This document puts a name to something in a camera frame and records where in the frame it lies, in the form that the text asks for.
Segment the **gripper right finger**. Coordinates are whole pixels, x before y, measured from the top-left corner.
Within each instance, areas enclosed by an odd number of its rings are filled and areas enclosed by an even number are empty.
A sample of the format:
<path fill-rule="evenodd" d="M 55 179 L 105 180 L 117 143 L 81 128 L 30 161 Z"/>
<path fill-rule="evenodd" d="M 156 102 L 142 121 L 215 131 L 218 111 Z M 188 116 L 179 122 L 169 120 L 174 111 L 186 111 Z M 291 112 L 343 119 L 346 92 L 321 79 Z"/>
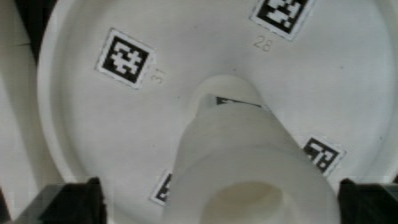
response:
<path fill-rule="evenodd" d="M 341 224 L 398 224 L 398 184 L 339 182 Z"/>

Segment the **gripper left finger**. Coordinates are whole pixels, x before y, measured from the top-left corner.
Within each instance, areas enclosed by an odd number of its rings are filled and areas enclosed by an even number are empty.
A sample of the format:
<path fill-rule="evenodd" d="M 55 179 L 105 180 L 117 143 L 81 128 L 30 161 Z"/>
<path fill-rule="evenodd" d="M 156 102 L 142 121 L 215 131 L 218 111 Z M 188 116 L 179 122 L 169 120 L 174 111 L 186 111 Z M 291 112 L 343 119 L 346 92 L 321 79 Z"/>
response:
<path fill-rule="evenodd" d="M 48 185 L 10 224 L 108 224 L 99 178 Z"/>

